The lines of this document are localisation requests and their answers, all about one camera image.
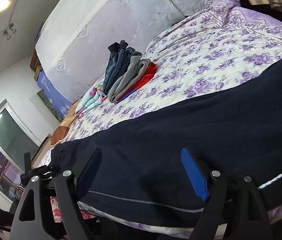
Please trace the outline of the dark navy pants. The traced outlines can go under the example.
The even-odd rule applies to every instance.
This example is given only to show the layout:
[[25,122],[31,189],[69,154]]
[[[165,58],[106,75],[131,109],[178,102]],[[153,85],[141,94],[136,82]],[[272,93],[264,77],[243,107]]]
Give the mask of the dark navy pants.
[[78,198],[105,215],[153,226],[193,226],[206,203],[182,165],[184,148],[226,176],[250,176],[271,210],[282,204],[282,59],[237,87],[59,144],[50,166],[70,170],[96,148],[100,168],[93,181],[78,180]]

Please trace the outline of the orange brown pillow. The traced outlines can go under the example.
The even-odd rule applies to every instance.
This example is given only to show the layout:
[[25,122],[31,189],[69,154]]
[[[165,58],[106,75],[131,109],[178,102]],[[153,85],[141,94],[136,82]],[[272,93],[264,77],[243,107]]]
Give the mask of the orange brown pillow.
[[71,105],[68,113],[66,114],[60,125],[54,131],[51,137],[51,146],[55,146],[65,139],[66,135],[70,130],[70,127],[72,126],[73,122],[77,119],[75,109],[80,103],[80,101],[81,99],[78,99]]

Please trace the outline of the blue picture poster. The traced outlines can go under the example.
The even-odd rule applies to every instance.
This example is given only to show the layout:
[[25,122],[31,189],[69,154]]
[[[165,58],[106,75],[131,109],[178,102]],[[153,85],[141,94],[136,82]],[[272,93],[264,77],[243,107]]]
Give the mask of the blue picture poster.
[[39,72],[36,83],[40,88],[38,96],[53,116],[61,122],[68,114],[72,103],[52,85],[43,70]]

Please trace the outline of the pastel patterned folded cloth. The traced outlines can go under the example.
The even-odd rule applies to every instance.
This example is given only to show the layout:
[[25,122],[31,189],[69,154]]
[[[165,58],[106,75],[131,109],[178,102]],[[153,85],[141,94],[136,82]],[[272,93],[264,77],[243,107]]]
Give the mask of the pastel patterned folded cloth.
[[84,94],[75,109],[75,113],[84,115],[103,104],[106,99],[107,96],[103,92],[103,81],[100,81],[89,88],[89,90]]

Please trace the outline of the red folded garment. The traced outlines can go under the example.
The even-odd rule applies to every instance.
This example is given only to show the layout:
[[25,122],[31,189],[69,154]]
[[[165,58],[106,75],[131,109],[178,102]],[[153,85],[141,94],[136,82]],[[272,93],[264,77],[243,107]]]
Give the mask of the red folded garment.
[[121,102],[130,94],[134,93],[135,91],[143,87],[145,84],[147,84],[155,76],[156,72],[157,65],[153,62],[150,62],[143,76],[134,85],[132,85],[120,98],[118,98],[117,102]]

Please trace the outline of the grey folded garment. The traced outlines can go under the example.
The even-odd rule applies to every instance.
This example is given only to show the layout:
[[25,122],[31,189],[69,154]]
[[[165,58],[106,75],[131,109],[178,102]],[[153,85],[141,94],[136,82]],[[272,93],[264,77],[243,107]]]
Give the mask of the grey folded garment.
[[108,100],[115,103],[132,85],[140,80],[150,63],[150,59],[142,59],[142,56],[131,56],[126,72],[115,81],[109,90]]

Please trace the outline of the dark blue folded jeans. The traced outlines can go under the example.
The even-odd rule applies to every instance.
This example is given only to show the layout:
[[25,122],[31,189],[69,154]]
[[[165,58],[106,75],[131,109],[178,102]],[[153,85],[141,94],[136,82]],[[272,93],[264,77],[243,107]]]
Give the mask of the dark blue folded jeans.
[[121,40],[120,43],[113,43],[108,47],[108,50],[110,51],[110,55],[102,86],[105,95],[108,94],[116,80],[127,70],[130,57],[140,55],[134,48],[128,47],[128,43],[124,40]]

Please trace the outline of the white embroidered headboard cover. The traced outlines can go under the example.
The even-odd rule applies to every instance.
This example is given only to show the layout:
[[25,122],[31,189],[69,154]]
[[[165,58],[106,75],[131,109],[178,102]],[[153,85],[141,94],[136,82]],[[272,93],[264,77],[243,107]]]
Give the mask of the white embroidered headboard cover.
[[76,101],[104,73],[108,47],[138,51],[210,0],[60,0],[40,32],[36,52],[52,85]]

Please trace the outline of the window with white frame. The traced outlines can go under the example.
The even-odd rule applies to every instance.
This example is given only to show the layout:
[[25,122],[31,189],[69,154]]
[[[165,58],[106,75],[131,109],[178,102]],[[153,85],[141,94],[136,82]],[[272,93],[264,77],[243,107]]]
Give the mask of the window with white frame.
[[10,104],[0,104],[0,192],[12,199],[25,171],[24,154],[34,157],[40,141],[25,126]]

